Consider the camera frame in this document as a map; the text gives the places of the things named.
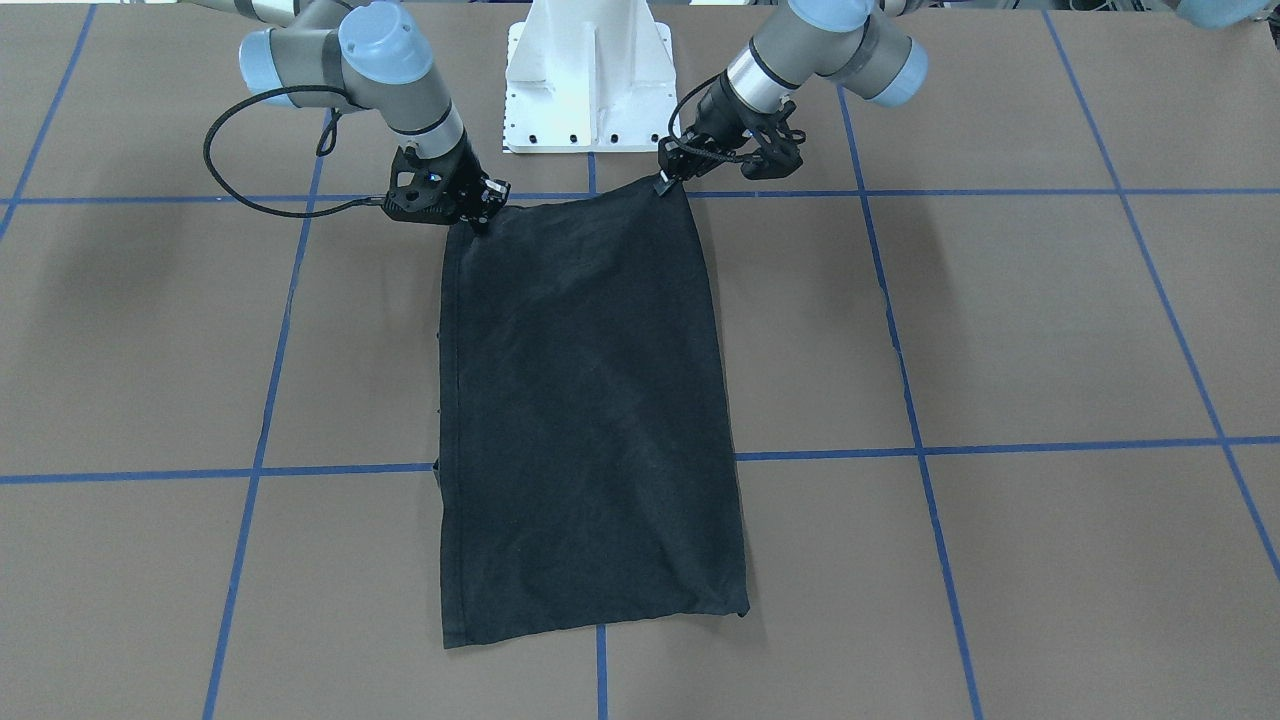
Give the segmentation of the black t-shirt with logo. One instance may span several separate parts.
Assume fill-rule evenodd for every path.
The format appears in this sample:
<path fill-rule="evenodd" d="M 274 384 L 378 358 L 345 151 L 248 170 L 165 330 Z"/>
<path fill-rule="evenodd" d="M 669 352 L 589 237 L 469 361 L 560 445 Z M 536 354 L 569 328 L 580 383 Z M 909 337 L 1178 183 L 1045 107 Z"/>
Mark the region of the black t-shirt with logo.
<path fill-rule="evenodd" d="M 682 186 L 657 186 L 447 237 L 448 650 L 750 607 L 709 274 Z"/>

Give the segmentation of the white pedestal column base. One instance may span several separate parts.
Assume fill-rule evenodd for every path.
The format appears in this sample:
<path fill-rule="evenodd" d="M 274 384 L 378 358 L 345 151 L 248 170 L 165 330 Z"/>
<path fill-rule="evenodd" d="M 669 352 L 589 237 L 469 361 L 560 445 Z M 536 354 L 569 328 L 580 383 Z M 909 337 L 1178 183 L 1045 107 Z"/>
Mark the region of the white pedestal column base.
<path fill-rule="evenodd" d="M 534 1 L 506 60 L 506 152 L 653 152 L 668 133 L 675 54 L 646 1 Z"/>

